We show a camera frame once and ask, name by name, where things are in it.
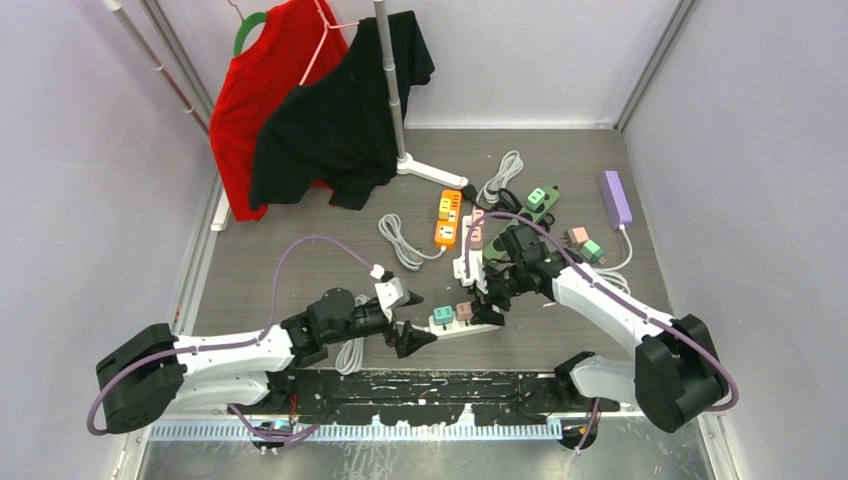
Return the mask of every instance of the clothing rack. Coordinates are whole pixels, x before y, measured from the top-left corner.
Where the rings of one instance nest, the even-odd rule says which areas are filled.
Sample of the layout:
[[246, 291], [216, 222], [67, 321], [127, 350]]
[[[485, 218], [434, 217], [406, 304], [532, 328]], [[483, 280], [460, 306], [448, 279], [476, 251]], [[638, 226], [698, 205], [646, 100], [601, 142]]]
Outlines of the clothing rack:
[[[417, 177], [430, 180], [431, 182], [439, 183], [454, 189], [460, 189], [468, 185], [468, 179], [454, 175], [450, 172], [431, 167], [430, 165], [417, 162], [412, 158], [412, 155], [406, 150], [406, 142], [403, 134], [403, 114], [400, 105], [400, 93], [398, 92], [397, 75], [395, 72], [395, 58], [392, 52], [392, 36], [389, 28], [389, 15], [386, 11], [385, 0], [373, 0], [374, 12], [377, 18], [377, 31], [380, 36], [380, 47], [383, 53], [383, 71], [386, 74], [386, 81], [389, 86], [389, 110], [392, 115], [392, 130], [395, 134], [397, 143], [397, 173], [398, 175], [415, 175]], [[179, 84], [174, 81], [174, 78], [165, 68], [165, 65], [156, 56], [156, 53], [150, 47], [150, 44], [136, 28], [132, 19], [126, 14], [119, 0], [103, 0], [106, 7], [115, 15], [121, 25], [126, 30], [127, 34], [132, 38], [133, 42], [139, 47], [144, 55], [153, 63], [153, 69], [159, 72], [173, 92], [177, 95], [180, 102], [185, 107], [186, 113], [190, 114], [198, 126], [206, 135], [209, 134], [209, 127], [206, 120], [200, 117], [195, 110], [191, 101], [183, 93]], [[230, 204], [227, 201], [226, 192], [221, 192], [221, 197], [218, 201], [218, 207], [212, 219], [211, 229], [213, 231], [222, 231], [227, 226], [227, 218], [229, 217]]]

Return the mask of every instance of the black shirt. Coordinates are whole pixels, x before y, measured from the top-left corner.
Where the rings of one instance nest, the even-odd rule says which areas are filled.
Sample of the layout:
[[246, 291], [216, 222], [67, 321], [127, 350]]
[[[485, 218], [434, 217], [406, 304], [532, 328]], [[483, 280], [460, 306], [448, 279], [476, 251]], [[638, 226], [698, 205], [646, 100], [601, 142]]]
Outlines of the black shirt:
[[[411, 11], [389, 16], [401, 111], [412, 85], [435, 67]], [[371, 190], [397, 173], [397, 143], [375, 18], [359, 27], [339, 65], [317, 83], [295, 87], [259, 132], [249, 202], [297, 203], [314, 180], [330, 203], [360, 210]]]

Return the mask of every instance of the white cord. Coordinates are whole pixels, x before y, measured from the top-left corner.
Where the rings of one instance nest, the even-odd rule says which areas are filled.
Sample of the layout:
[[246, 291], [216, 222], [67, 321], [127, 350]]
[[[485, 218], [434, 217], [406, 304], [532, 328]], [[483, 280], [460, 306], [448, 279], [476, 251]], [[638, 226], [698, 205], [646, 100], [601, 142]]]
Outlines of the white cord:
[[627, 283], [627, 279], [624, 278], [624, 275], [618, 272], [622, 268], [626, 267], [630, 260], [633, 258], [633, 244], [630, 242], [630, 237], [627, 236], [627, 230], [624, 229], [624, 225], [619, 225], [618, 231], [624, 236], [624, 240], [627, 242], [627, 258], [624, 259], [623, 262], [618, 265], [610, 268], [596, 268], [595, 271], [598, 272], [604, 280], [610, 282], [611, 284], [618, 287], [624, 293], [630, 295], [630, 285]]
[[[368, 303], [367, 295], [357, 295], [354, 299], [356, 306]], [[362, 370], [362, 357], [365, 355], [365, 338], [359, 337], [346, 341], [336, 357], [336, 370], [342, 375]]]
[[506, 188], [507, 182], [512, 180], [524, 168], [524, 160], [521, 160], [521, 155], [518, 150], [510, 150], [501, 159], [501, 165], [498, 167], [498, 173], [490, 178], [488, 182], [483, 184], [483, 188], [477, 192], [475, 202], [480, 203], [480, 197], [485, 197], [489, 204], [494, 205], [499, 200], [498, 190]]
[[425, 255], [407, 243], [400, 233], [400, 217], [396, 213], [387, 213], [377, 222], [377, 230], [395, 248], [395, 254], [401, 265], [413, 272], [418, 271], [424, 260], [435, 260], [445, 253], [444, 246], [436, 255]]

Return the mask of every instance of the gray wooden tabletop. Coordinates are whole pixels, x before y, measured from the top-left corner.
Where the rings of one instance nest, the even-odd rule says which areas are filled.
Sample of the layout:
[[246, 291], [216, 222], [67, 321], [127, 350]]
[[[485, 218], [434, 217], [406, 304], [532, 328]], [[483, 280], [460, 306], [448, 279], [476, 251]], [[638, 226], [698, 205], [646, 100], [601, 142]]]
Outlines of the gray wooden tabletop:
[[[552, 212], [553, 233], [583, 226], [606, 251], [608, 265], [626, 254], [619, 234], [608, 222], [598, 192], [598, 175], [618, 170], [633, 212], [628, 233], [634, 256], [622, 273], [633, 295], [648, 305], [668, 310], [645, 217], [630, 171], [624, 139], [612, 130], [408, 130], [407, 148], [416, 160], [464, 175], [481, 187], [498, 168], [501, 157], [518, 150], [524, 170], [509, 182], [519, 198], [536, 187], [558, 185], [562, 197]], [[451, 274], [448, 251], [424, 264], [418, 272], [403, 269], [392, 247], [377, 232], [377, 220], [397, 213], [403, 234], [413, 245], [435, 253], [433, 231], [444, 187], [425, 180], [398, 176], [374, 190], [360, 211], [328, 205], [328, 190], [312, 189], [298, 205], [273, 205], [261, 222], [231, 221], [219, 234], [206, 288], [198, 312], [195, 335], [220, 335], [262, 328], [268, 321], [271, 280], [282, 252], [307, 234], [332, 236], [399, 275], [407, 287], [422, 295], [422, 305], [398, 309], [401, 320], [425, 325], [432, 309], [467, 300]], [[490, 221], [487, 227], [500, 221]], [[484, 232], [497, 233], [489, 227]], [[343, 287], [354, 294], [374, 295], [373, 281], [358, 262], [329, 243], [299, 247], [283, 266], [278, 292], [277, 320], [303, 311], [326, 290]], [[543, 296], [525, 294], [513, 302], [507, 325], [494, 332], [427, 345], [406, 359], [372, 337], [365, 342], [366, 368], [550, 370], [582, 350], [625, 358], [610, 337], [576, 312], [559, 305], [545, 306]], [[317, 365], [331, 367], [330, 359]]]

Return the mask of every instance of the orange power strip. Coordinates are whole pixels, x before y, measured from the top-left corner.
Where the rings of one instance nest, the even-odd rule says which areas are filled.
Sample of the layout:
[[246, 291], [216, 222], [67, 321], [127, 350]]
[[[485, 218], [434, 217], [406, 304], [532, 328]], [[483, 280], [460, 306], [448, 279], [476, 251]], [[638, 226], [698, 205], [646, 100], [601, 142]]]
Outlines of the orange power strip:
[[459, 232], [459, 209], [462, 193], [445, 190], [439, 200], [439, 221], [436, 223], [436, 247], [453, 248]]

